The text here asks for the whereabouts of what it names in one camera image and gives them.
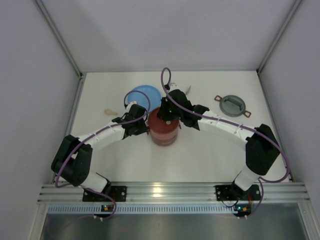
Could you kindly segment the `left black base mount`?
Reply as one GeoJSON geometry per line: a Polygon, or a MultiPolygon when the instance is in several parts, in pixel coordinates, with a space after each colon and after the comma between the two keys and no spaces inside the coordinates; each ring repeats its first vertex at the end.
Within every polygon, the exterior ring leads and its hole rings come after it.
{"type": "MultiPolygon", "coordinates": [[[[127,187],[122,186],[112,186],[109,185],[102,192],[105,195],[108,195],[115,202],[125,202],[127,198],[127,187]]],[[[99,194],[93,193],[88,190],[84,190],[82,195],[83,202],[111,202],[108,198],[101,196],[99,194]]]]}

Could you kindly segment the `aluminium front rail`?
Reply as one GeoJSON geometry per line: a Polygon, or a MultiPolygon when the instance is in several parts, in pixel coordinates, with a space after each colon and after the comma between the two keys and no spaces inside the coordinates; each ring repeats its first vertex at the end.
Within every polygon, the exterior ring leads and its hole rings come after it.
{"type": "MultiPolygon", "coordinates": [[[[114,182],[112,186],[126,186],[125,203],[133,204],[217,204],[215,186],[221,182],[114,182]]],[[[299,203],[310,197],[304,183],[281,182],[258,185],[265,203],[299,203]]],[[[53,184],[41,187],[39,204],[81,203],[84,190],[81,187],[56,188],[53,184]]]]}

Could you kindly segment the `red lid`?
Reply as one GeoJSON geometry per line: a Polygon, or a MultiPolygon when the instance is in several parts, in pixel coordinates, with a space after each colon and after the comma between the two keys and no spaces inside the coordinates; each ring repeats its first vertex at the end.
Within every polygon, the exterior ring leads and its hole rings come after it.
{"type": "Polygon", "coordinates": [[[158,117],[160,107],[157,107],[152,110],[148,115],[147,125],[150,131],[158,135],[176,135],[179,127],[180,121],[178,119],[174,120],[162,120],[158,117]]]}

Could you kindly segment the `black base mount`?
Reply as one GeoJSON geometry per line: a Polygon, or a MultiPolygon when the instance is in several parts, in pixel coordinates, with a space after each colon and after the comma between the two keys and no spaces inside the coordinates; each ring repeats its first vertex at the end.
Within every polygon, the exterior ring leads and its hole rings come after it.
{"type": "Polygon", "coordinates": [[[257,184],[252,185],[248,190],[242,190],[235,184],[223,184],[215,186],[217,201],[252,201],[261,199],[260,188],[257,184]]]}
{"type": "MultiPolygon", "coordinates": [[[[125,202],[127,198],[127,187],[122,186],[112,186],[109,185],[102,192],[105,195],[108,195],[115,202],[125,202]]],[[[88,190],[84,190],[82,195],[83,202],[111,202],[108,198],[101,196],[99,194],[93,193],[88,190]]]]}

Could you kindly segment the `blue plate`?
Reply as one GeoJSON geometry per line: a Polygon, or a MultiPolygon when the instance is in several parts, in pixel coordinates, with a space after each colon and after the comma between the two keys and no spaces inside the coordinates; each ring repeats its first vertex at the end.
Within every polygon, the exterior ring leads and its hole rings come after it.
{"type": "Polygon", "coordinates": [[[139,85],[132,89],[132,92],[127,96],[127,102],[136,101],[138,105],[146,110],[153,111],[161,105],[160,91],[151,85],[139,85]]]}

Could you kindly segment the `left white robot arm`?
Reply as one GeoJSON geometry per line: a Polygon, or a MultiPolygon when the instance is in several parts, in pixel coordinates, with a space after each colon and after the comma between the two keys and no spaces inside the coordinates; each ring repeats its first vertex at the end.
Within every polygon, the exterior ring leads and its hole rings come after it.
{"type": "Polygon", "coordinates": [[[109,195],[111,182],[91,170],[93,152],[147,132],[147,113],[147,109],[132,101],[123,116],[112,119],[101,129],[78,137],[71,134],[64,137],[51,164],[56,180],[63,178],[74,187],[90,189],[97,195],[109,195]]]}

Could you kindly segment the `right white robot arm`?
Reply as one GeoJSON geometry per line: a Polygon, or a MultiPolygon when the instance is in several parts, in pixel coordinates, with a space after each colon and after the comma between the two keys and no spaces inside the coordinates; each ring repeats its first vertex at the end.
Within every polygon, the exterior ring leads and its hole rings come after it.
{"type": "Polygon", "coordinates": [[[265,176],[280,151],[268,125],[249,128],[220,117],[203,105],[193,105],[185,93],[175,86],[163,86],[158,118],[163,121],[178,119],[186,127],[219,136],[245,152],[245,165],[232,182],[236,190],[247,191],[259,177],[265,176]]]}

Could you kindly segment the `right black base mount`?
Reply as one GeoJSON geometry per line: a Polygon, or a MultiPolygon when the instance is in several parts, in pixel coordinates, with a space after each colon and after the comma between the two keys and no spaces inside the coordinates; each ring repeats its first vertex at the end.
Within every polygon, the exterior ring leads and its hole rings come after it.
{"type": "Polygon", "coordinates": [[[242,190],[235,184],[223,184],[215,186],[217,201],[252,201],[261,199],[260,188],[257,184],[252,185],[248,190],[242,190]]]}

